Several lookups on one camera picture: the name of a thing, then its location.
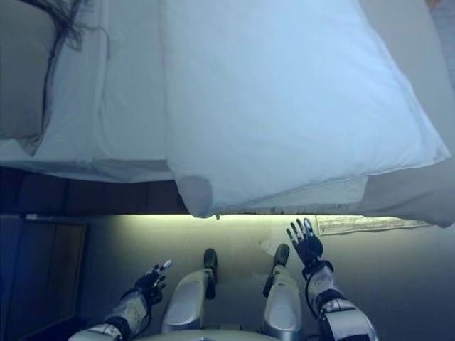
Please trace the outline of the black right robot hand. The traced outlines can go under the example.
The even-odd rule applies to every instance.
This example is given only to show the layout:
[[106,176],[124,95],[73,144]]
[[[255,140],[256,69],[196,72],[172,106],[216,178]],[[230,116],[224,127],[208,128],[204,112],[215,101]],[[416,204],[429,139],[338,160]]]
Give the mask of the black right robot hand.
[[310,220],[296,219],[286,231],[303,265],[306,268],[317,265],[323,254],[323,245],[314,233]]

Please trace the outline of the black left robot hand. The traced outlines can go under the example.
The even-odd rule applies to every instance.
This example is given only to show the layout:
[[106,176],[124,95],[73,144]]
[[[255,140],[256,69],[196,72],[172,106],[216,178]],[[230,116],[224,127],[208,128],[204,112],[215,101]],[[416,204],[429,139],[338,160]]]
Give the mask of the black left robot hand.
[[164,283],[166,280],[164,272],[172,265],[172,263],[172,260],[169,259],[162,264],[153,265],[134,284],[134,288],[143,295],[148,307],[156,305],[162,300],[162,290],[166,286]]

